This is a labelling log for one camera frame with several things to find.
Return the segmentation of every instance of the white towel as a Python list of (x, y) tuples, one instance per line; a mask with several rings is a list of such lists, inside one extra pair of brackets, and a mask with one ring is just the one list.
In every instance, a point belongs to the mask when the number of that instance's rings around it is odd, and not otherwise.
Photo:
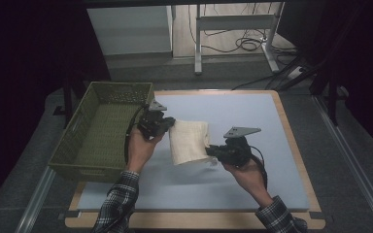
[(174, 165), (212, 160), (205, 151), (210, 143), (208, 122), (177, 119), (169, 130), (169, 140)]

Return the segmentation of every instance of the woven basket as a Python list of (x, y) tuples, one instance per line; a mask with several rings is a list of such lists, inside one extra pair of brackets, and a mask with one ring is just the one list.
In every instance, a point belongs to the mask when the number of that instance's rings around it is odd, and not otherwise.
[(153, 98), (152, 83), (91, 83), (49, 166), (66, 180), (114, 183), (125, 168), (129, 121)]

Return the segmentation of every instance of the metal frame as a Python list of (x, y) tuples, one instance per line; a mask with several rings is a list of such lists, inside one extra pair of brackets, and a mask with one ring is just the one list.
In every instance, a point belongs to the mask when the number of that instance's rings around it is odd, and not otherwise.
[(17, 225), (16, 233), (29, 233), (35, 224), (36, 218), (41, 211), (42, 205), (47, 198), (55, 172), (47, 167), (32, 194), (32, 197), (23, 212), (23, 215)]
[(334, 139), (335, 143), (338, 146), (338, 149), (341, 151), (348, 167), (350, 168), (351, 173), (356, 179), (356, 183), (361, 189), (362, 194), (366, 198), (369, 206), (373, 211), (373, 185), (372, 182), (366, 176), (364, 170), (359, 164), (353, 150), (350, 148), (347, 140), (344, 138), (341, 130), (332, 122), (332, 120), (326, 114), (326, 106), (321, 97), (313, 95), (313, 101), (316, 104), (317, 108), (320, 111), (323, 122), (325, 123), (329, 133)]
[(195, 75), (202, 74), (201, 31), (245, 29), (270, 29), (267, 39), (262, 40), (261, 46), (271, 71), (278, 73), (280, 70), (271, 53), (271, 45), (283, 6), (284, 2), (281, 2), (273, 15), (202, 17), (201, 7), (199, 4), (196, 5)]

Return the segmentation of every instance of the human hand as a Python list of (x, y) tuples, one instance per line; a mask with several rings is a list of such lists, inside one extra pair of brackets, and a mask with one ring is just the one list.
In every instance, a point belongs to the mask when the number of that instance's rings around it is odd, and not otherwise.
[(145, 163), (150, 160), (153, 155), (153, 150), (159, 143), (164, 134), (147, 140), (137, 128), (132, 129), (129, 146), (128, 146), (128, 164), (126, 169), (132, 172), (141, 173)]
[(271, 196), (264, 186), (261, 171), (253, 160), (250, 160), (240, 168), (224, 163), (222, 163), (222, 166), (232, 174), (240, 186), (252, 195), (261, 208), (265, 208), (273, 203)]

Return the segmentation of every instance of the plaid sleeve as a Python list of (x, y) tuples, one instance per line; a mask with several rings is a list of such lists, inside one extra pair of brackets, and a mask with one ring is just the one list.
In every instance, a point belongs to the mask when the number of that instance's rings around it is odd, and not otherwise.
[(256, 213), (256, 216), (269, 232), (307, 232), (305, 220), (294, 218), (279, 196), (274, 197), (273, 200), (274, 202), (270, 206)]
[(121, 173), (108, 192), (91, 232), (131, 232), (128, 224), (138, 198), (138, 181), (139, 174), (135, 172)]

